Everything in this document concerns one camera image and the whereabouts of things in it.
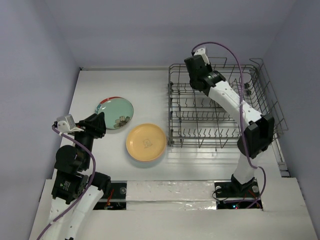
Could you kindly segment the green plate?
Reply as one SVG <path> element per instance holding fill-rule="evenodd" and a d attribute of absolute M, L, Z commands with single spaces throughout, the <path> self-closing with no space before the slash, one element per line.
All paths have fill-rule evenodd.
<path fill-rule="evenodd" d="M 105 102 L 98 113 L 105 114 L 105 125 L 109 130 L 117 130 L 127 125 L 134 115 L 132 103 L 123 98 L 115 98 Z"/>

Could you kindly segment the yellow plate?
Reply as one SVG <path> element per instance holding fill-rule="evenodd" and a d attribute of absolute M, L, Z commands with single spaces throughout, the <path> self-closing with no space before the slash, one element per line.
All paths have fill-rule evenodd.
<path fill-rule="evenodd" d="M 129 155 L 163 154 L 167 146 L 167 138 L 158 125 L 143 123 L 129 132 L 125 146 Z"/>

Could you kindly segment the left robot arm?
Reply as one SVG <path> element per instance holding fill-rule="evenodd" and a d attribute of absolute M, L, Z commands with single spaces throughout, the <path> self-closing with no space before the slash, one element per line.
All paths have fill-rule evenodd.
<path fill-rule="evenodd" d="M 111 192 L 110 176 L 96 171 L 92 154 L 95 139 L 106 134 L 104 113 L 75 122 L 68 114 L 58 117 L 52 130 L 72 142 L 55 155 L 56 175 L 51 191 L 50 213 L 39 240 L 75 240 L 101 198 Z"/>

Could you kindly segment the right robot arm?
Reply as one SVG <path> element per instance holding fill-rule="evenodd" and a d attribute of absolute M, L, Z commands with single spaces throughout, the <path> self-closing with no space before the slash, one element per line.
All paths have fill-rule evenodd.
<path fill-rule="evenodd" d="M 263 115 L 237 94 L 226 78 L 213 70 L 207 57 L 193 55 L 184 60 L 190 86 L 218 103 L 238 124 L 241 135 L 237 141 L 240 157 L 231 176 L 230 190 L 235 196 L 246 193 L 254 181 L 258 159 L 273 141 L 275 119 Z"/>

